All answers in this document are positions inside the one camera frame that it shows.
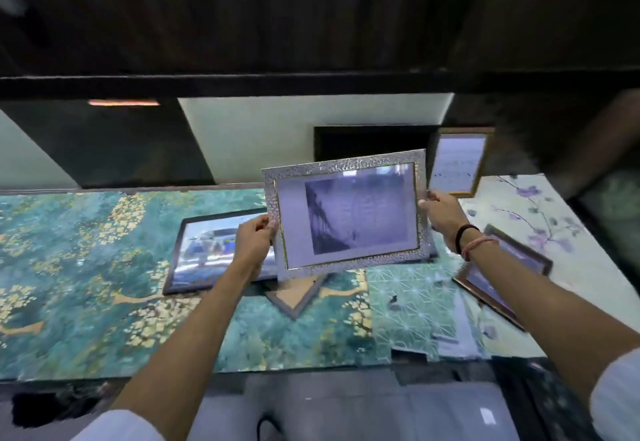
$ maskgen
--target dark wooden picture frame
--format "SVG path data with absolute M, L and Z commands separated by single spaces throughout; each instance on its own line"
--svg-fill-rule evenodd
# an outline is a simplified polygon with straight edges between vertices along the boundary
M 486 160 L 487 149 L 491 144 L 493 133 L 495 132 L 495 128 L 493 127 L 441 127 L 438 129 L 438 132 L 434 134 L 429 140 L 429 147 L 427 153 L 427 175 L 428 178 L 431 179 L 431 172 L 433 171 L 433 165 L 436 159 L 436 152 L 438 151 L 438 143 L 443 135 L 454 135 L 454 134 L 477 134 L 485 136 L 484 148 L 482 156 L 480 157 L 480 161 L 478 162 L 478 167 L 476 169 L 476 176 L 474 177 L 473 184 L 470 190 L 460 190 L 460 191 L 452 191 L 449 192 L 453 196 L 457 198 L 473 198 L 476 196 L 476 191 L 478 189 L 478 185 L 480 183 L 480 178 L 482 177 L 482 168 L 484 165 L 484 161 Z
M 188 224 L 196 223 L 196 222 L 205 222 L 210 220 L 220 220 L 222 218 L 242 217 L 244 215 L 255 215 L 257 213 L 267 213 L 267 208 L 266 207 L 252 208 L 251 210 L 230 211 L 228 213 L 215 213 L 214 215 L 200 215 L 198 217 L 184 218 L 180 223 L 178 236 L 175 240 L 175 245 L 173 246 L 171 269 L 169 270 L 169 275 L 167 276 L 166 281 L 164 282 L 164 287 L 162 291 L 163 295 L 167 296 L 170 294 L 184 294 L 188 292 L 211 289 L 215 284 L 214 279 L 219 277 L 219 276 L 212 275 L 210 278 L 208 278 L 207 280 L 199 284 L 192 284 L 192 285 L 186 285 L 186 286 L 174 286 L 173 279 L 174 279 L 175 267 L 177 266 L 178 260 L 180 257 L 180 244 L 182 243 L 184 230 L 186 229 Z M 256 280 L 262 281 L 267 279 L 275 279 L 277 277 L 278 277 L 277 274 L 263 275 L 262 273 L 260 273 L 260 275 Z
M 484 234 L 489 237 L 495 237 L 496 239 L 500 239 L 505 243 L 509 244 L 514 249 L 518 250 L 522 254 L 528 256 L 534 261 L 538 262 L 542 266 L 542 270 L 540 274 L 543 276 L 549 275 L 551 272 L 551 268 L 553 267 L 553 261 L 543 256 L 539 252 L 534 251 L 532 248 L 525 246 L 524 244 L 519 243 L 509 235 L 505 234 L 501 230 L 498 230 L 493 225 L 489 224 L 484 228 Z M 492 298 L 485 291 L 482 291 L 475 284 L 469 282 L 468 275 L 472 270 L 473 265 L 470 262 L 466 262 L 465 265 L 458 271 L 458 274 L 453 277 L 453 280 L 463 289 L 468 291 L 469 294 L 482 301 L 485 305 L 490 307 L 493 311 L 504 317 L 510 323 L 512 323 L 517 328 L 520 328 L 523 332 L 525 332 L 525 328 L 520 323 L 515 313 L 511 311 L 509 308 L 502 305 L 495 298 Z

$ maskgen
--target framed picture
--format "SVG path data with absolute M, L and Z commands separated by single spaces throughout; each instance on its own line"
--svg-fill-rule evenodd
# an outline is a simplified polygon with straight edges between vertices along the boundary
M 238 226 L 264 213 L 267 213 L 266 208 L 255 208 L 185 218 L 175 241 L 172 268 L 164 283 L 163 294 L 212 288 L 234 258 Z M 256 280 L 276 277 L 272 247 Z
M 417 208 L 424 149 L 263 169 L 262 178 L 269 213 L 280 221 L 279 280 L 435 253 Z
M 532 271 L 543 276 L 548 276 L 551 272 L 553 262 L 550 259 L 534 251 L 532 248 L 517 242 L 493 225 L 487 225 L 484 228 L 484 234 L 498 239 L 501 249 L 511 253 Z M 518 321 L 513 310 L 504 302 L 498 292 L 473 263 L 467 262 L 453 280 L 478 300 L 524 331 L 524 326 Z
M 475 196 L 492 135 L 492 127 L 440 128 L 429 146 L 429 188 L 459 198 Z

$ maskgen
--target silver picture frame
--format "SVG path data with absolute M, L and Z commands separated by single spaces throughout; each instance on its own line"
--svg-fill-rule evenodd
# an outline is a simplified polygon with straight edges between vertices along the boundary
M 264 182 L 264 195 L 267 209 L 269 215 L 280 222 L 280 229 L 275 237 L 275 243 L 273 244 L 276 256 L 278 279 L 286 280 L 300 276 L 336 273 L 348 269 L 361 269 L 362 267 L 368 266 L 424 260 L 429 257 L 436 256 L 437 254 L 428 220 L 423 213 L 420 213 L 416 205 L 415 217 L 410 217 L 412 220 L 411 223 L 408 222 L 409 218 L 407 218 L 406 223 L 407 227 L 416 227 L 416 248 L 392 251 L 389 253 L 378 253 L 375 255 L 357 257 L 355 259 L 330 260 L 309 266 L 289 267 L 287 244 L 285 242 L 285 227 L 287 225 L 282 224 L 280 198 L 278 197 L 278 182 L 280 180 L 406 164 L 411 164 L 413 166 L 413 197 L 417 202 L 418 199 L 422 197 L 422 194 L 426 192 L 427 186 L 425 149 L 263 169 L 262 180 Z

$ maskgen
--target grey floor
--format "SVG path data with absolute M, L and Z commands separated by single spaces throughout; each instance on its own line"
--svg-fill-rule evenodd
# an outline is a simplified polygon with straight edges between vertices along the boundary
M 239 382 L 213 382 L 189 440 L 254 440 L 264 412 L 281 421 L 288 440 L 518 439 L 496 384 L 433 376 L 427 382 L 401 385 L 406 382 L 389 369 L 249 374 Z M 65 441 L 96 416 L 21 429 L 11 425 L 7 405 L 0 403 L 7 441 Z

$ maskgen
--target forearm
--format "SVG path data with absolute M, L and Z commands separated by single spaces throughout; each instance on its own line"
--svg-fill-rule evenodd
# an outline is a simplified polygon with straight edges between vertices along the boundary
M 463 244 L 479 235 L 475 230 L 465 232 Z M 534 273 L 497 244 L 480 244 L 470 258 L 585 405 L 604 369 L 640 347 L 640 335 L 634 330 Z
M 234 260 L 191 315 L 133 376 L 111 409 L 142 416 L 166 441 L 184 441 L 251 269 L 247 262 Z

